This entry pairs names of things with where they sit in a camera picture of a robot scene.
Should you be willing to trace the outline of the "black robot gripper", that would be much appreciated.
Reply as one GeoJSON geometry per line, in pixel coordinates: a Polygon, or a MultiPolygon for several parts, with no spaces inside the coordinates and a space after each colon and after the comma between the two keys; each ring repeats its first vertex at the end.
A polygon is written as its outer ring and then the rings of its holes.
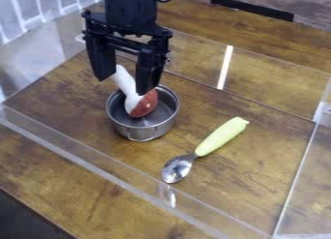
{"type": "Polygon", "coordinates": [[[136,91],[144,95],[160,81],[173,33],[156,23],[157,4],[171,0],[104,0],[101,12],[85,10],[83,31],[95,77],[116,72],[115,50],[139,53],[136,91]]]}

